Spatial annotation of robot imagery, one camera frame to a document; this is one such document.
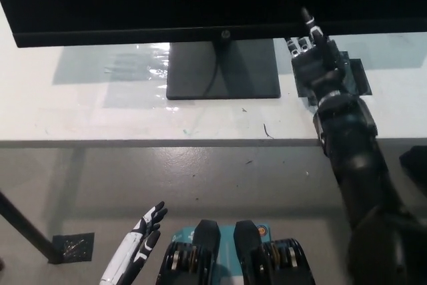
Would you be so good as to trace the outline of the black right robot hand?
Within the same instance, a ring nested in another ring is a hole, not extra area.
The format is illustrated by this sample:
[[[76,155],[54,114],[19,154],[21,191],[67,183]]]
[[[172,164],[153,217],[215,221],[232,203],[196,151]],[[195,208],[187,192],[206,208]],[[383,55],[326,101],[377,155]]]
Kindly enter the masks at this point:
[[[314,16],[305,7],[301,15],[308,38],[300,37],[295,42],[287,37],[285,41],[295,78],[321,104],[329,96],[347,92],[344,63],[335,41],[322,31]]]

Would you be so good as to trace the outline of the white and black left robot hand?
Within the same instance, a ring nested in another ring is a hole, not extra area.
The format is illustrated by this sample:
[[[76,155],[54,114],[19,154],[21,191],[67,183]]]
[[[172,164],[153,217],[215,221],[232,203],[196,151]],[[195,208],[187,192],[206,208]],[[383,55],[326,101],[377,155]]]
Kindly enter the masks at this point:
[[[100,284],[133,284],[159,240],[160,222],[166,214],[165,202],[160,202],[141,217],[121,241]]]

